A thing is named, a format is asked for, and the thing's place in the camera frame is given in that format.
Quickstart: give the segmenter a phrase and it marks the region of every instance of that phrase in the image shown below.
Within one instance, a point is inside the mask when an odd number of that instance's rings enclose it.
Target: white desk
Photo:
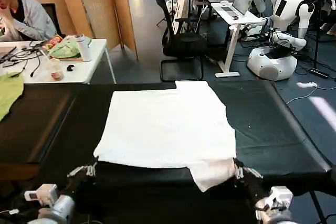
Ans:
[[[234,20],[230,14],[228,14],[226,11],[222,9],[224,7],[221,3],[212,3],[211,6],[213,9],[219,14],[219,16],[222,17],[223,20],[225,20],[226,23],[229,25],[235,25],[234,31],[231,37],[230,46],[227,52],[225,63],[222,61],[218,62],[218,65],[220,66],[222,73],[217,73],[216,77],[235,77],[240,76],[239,72],[230,72],[230,65],[232,62],[232,57],[236,49],[236,44],[238,40],[238,35],[240,31],[240,26],[245,24],[255,24],[255,23],[261,23],[263,19],[260,19],[253,15],[251,12],[247,11],[247,13],[243,17],[239,17],[237,20]]]
[[[92,57],[91,61],[83,62],[83,61],[61,61],[62,70],[64,73],[64,78],[61,81],[54,81],[50,75],[50,72],[47,70],[47,59],[44,56],[39,57],[41,60],[41,65],[35,71],[33,77],[30,77],[30,74],[34,71],[34,69],[38,66],[38,59],[28,60],[26,69],[23,71],[22,75],[24,77],[25,83],[90,83],[93,73],[95,72],[98,63],[100,62],[103,54],[107,57],[107,61],[110,67],[110,71],[112,74],[113,82],[115,83],[115,76],[113,72],[113,67],[109,58],[109,53],[106,48],[107,41],[106,39],[93,39],[89,45],[90,54]],[[29,47],[29,41],[20,41],[20,42],[0,42],[0,47],[17,47],[17,49],[13,52],[13,54],[19,52],[23,47]],[[22,71],[23,66],[25,65],[25,61],[20,62],[14,66],[3,68],[2,70],[5,72],[20,72]],[[73,71],[68,72],[67,67],[69,65],[74,65]]]

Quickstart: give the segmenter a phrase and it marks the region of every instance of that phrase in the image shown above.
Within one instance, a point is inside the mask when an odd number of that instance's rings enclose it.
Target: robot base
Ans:
[[[293,56],[270,59],[266,56],[272,50],[270,47],[259,47],[251,51],[247,67],[257,76],[271,81],[289,78],[295,71],[298,60]]]

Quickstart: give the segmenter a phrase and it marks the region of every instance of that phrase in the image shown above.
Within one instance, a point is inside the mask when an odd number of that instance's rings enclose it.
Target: power strip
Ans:
[[[329,78],[329,74],[328,73],[324,73],[316,68],[311,68],[308,70],[310,73],[315,74],[318,77],[324,78],[324,79],[328,79]]]

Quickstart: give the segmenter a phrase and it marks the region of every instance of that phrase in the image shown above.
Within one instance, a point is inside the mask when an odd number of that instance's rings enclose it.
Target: white bottle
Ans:
[[[90,61],[92,60],[90,55],[90,49],[89,46],[85,40],[85,36],[82,35],[76,35],[76,42],[79,49],[80,56],[82,57],[83,61]]]

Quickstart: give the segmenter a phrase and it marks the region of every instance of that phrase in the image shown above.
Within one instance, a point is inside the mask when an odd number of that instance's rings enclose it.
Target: monitor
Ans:
[[[237,9],[241,14],[245,15],[253,0],[234,0],[232,7]]]

